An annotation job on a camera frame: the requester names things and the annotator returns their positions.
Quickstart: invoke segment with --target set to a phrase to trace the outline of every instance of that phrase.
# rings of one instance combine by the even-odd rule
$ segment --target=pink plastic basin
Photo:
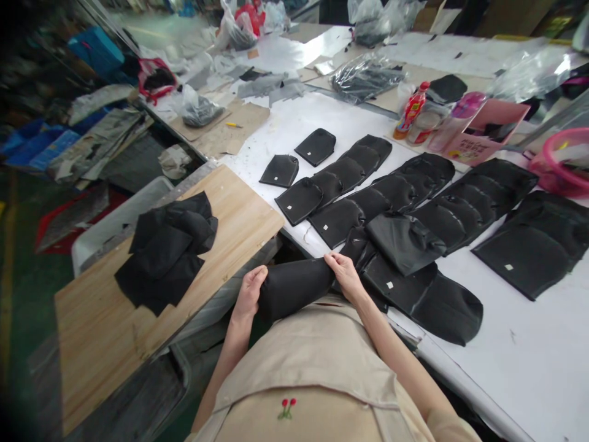
[[[540,177],[538,184],[548,192],[569,198],[589,198],[589,180],[556,162],[552,155],[565,143],[567,147],[589,143],[589,128],[568,129],[548,138],[542,152],[530,161],[529,170]]]

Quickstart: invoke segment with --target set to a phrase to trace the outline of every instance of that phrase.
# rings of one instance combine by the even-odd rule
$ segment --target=beige shirt
[[[187,438],[262,440],[480,442],[455,414],[423,420],[339,297],[275,323],[223,383],[207,424]]]

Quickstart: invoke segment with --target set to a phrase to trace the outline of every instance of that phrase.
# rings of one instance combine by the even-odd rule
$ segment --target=red embroidery
[[[292,419],[293,415],[290,414],[290,409],[296,405],[296,399],[292,398],[290,400],[290,405],[288,404],[288,399],[282,400],[282,413],[278,415],[278,420],[281,421],[282,419]]]

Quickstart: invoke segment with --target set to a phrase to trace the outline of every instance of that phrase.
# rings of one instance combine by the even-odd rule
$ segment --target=white plastic bin
[[[173,188],[174,186],[166,177],[157,177],[82,233],[72,246],[74,277],[80,276],[81,265],[99,250],[105,242],[121,233],[124,225],[136,223],[139,215],[151,209],[160,198],[167,195]]]

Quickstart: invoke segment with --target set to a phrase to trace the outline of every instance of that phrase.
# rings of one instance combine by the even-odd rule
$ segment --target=hand
[[[359,296],[366,294],[358,272],[354,268],[354,262],[350,258],[335,252],[330,252],[323,258],[336,274],[336,279],[342,287],[342,292],[349,302],[354,304]]]
[[[258,311],[258,299],[260,297],[260,287],[268,276],[268,269],[266,266],[256,267],[251,272],[244,276],[244,281],[241,284],[239,295],[235,308],[231,314],[232,320],[242,321],[251,320]]]

